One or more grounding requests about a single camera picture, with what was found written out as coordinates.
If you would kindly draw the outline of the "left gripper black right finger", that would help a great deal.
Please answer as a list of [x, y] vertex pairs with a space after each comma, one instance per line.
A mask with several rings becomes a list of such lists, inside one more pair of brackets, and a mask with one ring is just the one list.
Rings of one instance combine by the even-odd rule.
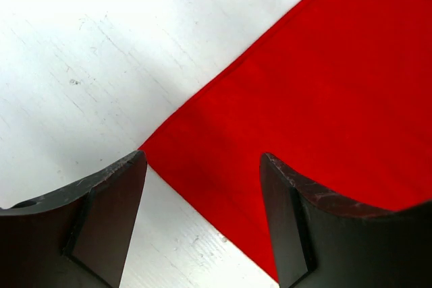
[[280, 287], [430, 287], [431, 203], [390, 211], [265, 153], [260, 182]]

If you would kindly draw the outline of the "red t shirt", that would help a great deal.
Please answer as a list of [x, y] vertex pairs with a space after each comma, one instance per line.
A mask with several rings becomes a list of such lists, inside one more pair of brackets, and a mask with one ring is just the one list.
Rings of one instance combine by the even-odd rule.
[[431, 198], [431, 0], [302, 0], [142, 149], [276, 279], [263, 153], [373, 206]]

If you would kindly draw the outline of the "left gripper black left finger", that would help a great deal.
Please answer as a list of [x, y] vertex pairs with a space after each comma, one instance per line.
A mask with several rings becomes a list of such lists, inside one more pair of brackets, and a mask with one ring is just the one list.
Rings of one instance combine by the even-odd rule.
[[1, 211], [2, 287], [118, 287], [146, 177], [136, 150]]

